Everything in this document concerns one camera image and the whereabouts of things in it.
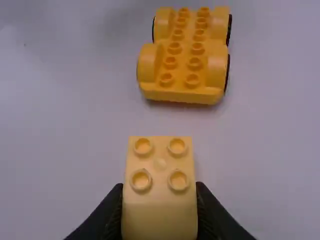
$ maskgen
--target plastic brick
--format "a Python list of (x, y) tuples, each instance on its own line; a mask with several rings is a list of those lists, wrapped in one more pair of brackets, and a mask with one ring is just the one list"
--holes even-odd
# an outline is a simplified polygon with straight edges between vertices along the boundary
[(197, 238), (191, 137), (129, 138), (121, 224), (124, 240)]
[(195, 11), (159, 8), (153, 22), (154, 43), (142, 47), (137, 62), (145, 98), (216, 104), (228, 80), (231, 20), (224, 6)]

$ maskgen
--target lego stud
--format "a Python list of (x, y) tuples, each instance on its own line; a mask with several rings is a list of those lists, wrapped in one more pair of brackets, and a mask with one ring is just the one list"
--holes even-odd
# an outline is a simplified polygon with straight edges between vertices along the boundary
[(197, 29), (205, 29), (207, 27), (207, 19), (205, 17), (198, 17), (195, 21)]
[(199, 86), (199, 76), (196, 74), (190, 74), (186, 77), (185, 85), (189, 89), (195, 89), (197, 86)]
[(190, 70), (197, 71), (202, 68), (203, 64), (198, 57), (191, 57), (187, 63), (187, 66)]
[(195, 42), (192, 44), (191, 53), (194, 55), (201, 55), (205, 52), (204, 45), (201, 42)]
[(178, 65), (177, 59), (174, 56), (168, 56), (163, 62), (166, 69), (175, 69)]
[(170, 87), (174, 82), (174, 78), (172, 77), (171, 73), (169, 72), (166, 72), (166, 73), (163, 73), (161, 76), (160, 76), (160, 85), (162, 87)]
[(180, 169), (175, 169), (168, 176), (169, 188), (177, 193), (183, 193), (190, 186), (187, 175)]
[(153, 150), (153, 144), (148, 138), (142, 137), (135, 141), (133, 146), (134, 153), (142, 158), (148, 157)]
[(172, 34), (172, 39), (175, 41), (179, 41), (184, 39), (185, 35), (181, 29), (175, 29)]
[(178, 17), (178, 19), (176, 20), (175, 22), (175, 25), (178, 27), (178, 28), (184, 28), (186, 25), (187, 25), (187, 19), (185, 17)]
[(180, 10), (178, 11), (179, 17), (187, 18), (187, 17), (189, 17), (189, 15), (190, 15), (190, 13), (189, 13), (189, 9), (187, 7), (180, 8)]
[(188, 146), (181, 138), (173, 138), (167, 147), (169, 153), (175, 157), (183, 157), (187, 153)]
[(145, 168), (141, 168), (131, 175), (129, 182), (136, 193), (142, 194), (151, 188), (152, 177)]
[(206, 18), (206, 17), (209, 17), (210, 15), (210, 9), (206, 6), (204, 7), (201, 7), (199, 8), (198, 12), (196, 13), (196, 15), (198, 17), (203, 17), (203, 18)]
[(202, 42), (203, 40), (205, 40), (205, 38), (206, 38), (205, 31), (202, 29), (196, 30), (193, 35), (193, 40), (198, 41), (198, 42)]
[(181, 47), (180, 43), (178, 43), (176, 41), (171, 42), (168, 46), (168, 53), (170, 53), (170, 54), (176, 55), (176, 54), (181, 53), (181, 51), (182, 51), (182, 47)]

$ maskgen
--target white surface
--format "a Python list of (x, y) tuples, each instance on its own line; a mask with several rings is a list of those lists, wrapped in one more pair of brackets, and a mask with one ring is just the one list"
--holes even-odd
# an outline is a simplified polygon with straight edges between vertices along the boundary
[(199, 109), (146, 103), (136, 60), (157, 7), (211, 0), (0, 2), (0, 239), (68, 235), (122, 182), (129, 135), (191, 135), (248, 231), (319, 239), (320, 2), (227, 4), (228, 92)]

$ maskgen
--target yellow duplo brick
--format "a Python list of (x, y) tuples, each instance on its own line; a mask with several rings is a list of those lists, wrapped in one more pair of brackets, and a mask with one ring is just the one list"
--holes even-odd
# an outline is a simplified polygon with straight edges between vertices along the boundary
[(213, 105), (224, 96), (230, 66), (232, 16), (226, 6), (192, 11), (159, 8), (154, 43), (137, 61), (137, 80), (146, 99)]
[(129, 138), (121, 231), (124, 240), (197, 238), (197, 194), (191, 137)]

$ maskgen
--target black tire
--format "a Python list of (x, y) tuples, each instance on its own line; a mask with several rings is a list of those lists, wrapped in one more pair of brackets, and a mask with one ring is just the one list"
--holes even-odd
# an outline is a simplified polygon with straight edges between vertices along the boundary
[(226, 34), (226, 45), (229, 46), (229, 40), (231, 35), (231, 26), (232, 26), (232, 14), (229, 14), (229, 22), (228, 22), (228, 33)]
[(224, 93), (226, 93), (228, 80), (229, 80), (229, 70), (230, 70), (230, 54), (228, 54), (228, 63), (226, 66), (226, 76), (225, 76), (225, 84), (224, 84)]
[(154, 29), (155, 29), (155, 16), (153, 17), (153, 20), (152, 20), (152, 42), (155, 43), (155, 36), (154, 36)]

